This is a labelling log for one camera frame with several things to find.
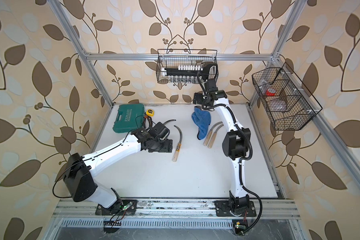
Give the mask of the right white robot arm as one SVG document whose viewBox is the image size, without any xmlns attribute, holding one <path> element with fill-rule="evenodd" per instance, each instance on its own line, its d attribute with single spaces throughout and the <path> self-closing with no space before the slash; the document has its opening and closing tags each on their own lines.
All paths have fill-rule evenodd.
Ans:
<svg viewBox="0 0 360 240">
<path fill-rule="evenodd" d="M 231 189 L 229 197 L 230 209 L 234 214 L 250 207 L 249 190 L 245 187 L 244 163 L 253 156 L 251 145 L 251 131 L 244 128 L 235 117 L 230 106 L 227 94 L 219 90 L 214 79 L 202 81 L 197 77 L 198 83 L 202 88 L 202 94 L 196 94 L 195 103 L 200 105 L 204 111 L 215 110 L 222 124 L 226 129 L 226 135 L 222 142 L 224 155 L 231 162 Z"/>
</svg>

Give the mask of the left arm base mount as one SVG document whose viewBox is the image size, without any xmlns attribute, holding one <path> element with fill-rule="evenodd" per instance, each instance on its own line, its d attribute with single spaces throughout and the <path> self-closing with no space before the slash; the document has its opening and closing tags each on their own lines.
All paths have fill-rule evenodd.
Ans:
<svg viewBox="0 0 360 240">
<path fill-rule="evenodd" d="M 137 210 L 137 200 L 117 200 L 112 206 L 109 208 L 104 208 L 102 205 L 98 205 L 95 215 L 97 216 L 122 216 L 126 214 L 126 216 L 132 216 L 135 214 Z"/>
</svg>

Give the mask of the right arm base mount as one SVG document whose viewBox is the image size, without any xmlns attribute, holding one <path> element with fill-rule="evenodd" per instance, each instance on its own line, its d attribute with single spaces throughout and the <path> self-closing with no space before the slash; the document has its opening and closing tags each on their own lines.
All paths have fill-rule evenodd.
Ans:
<svg viewBox="0 0 360 240">
<path fill-rule="evenodd" d="M 256 217 L 257 212 L 253 201 L 236 205 L 231 200 L 214 201 L 218 217 Z"/>
</svg>

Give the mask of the blue grey microfiber rag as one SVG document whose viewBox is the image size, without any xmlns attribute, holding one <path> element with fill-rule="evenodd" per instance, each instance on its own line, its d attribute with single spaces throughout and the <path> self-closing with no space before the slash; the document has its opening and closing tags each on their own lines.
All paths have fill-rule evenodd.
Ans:
<svg viewBox="0 0 360 240">
<path fill-rule="evenodd" d="M 201 106 L 196 106 L 191 117 L 199 130 L 197 134 L 198 140 L 203 140 L 207 136 L 209 125 L 211 124 L 210 112 L 203 110 Z"/>
</svg>

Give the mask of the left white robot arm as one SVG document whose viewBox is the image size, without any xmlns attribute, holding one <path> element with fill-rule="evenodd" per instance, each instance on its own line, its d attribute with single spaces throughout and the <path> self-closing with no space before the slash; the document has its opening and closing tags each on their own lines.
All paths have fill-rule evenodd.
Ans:
<svg viewBox="0 0 360 240">
<path fill-rule="evenodd" d="M 90 201 L 110 211 L 124 210 L 116 190 L 106 188 L 95 177 L 116 162 L 140 151 L 171 153 L 173 141 L 168 139 L 170 130 L 159 122 L 153 127 L 138 128 L 127 133 L 120 141 L 99 151 L 69 157 L 57 175 L 62 180 L 74 202 Z"/>
</svg>

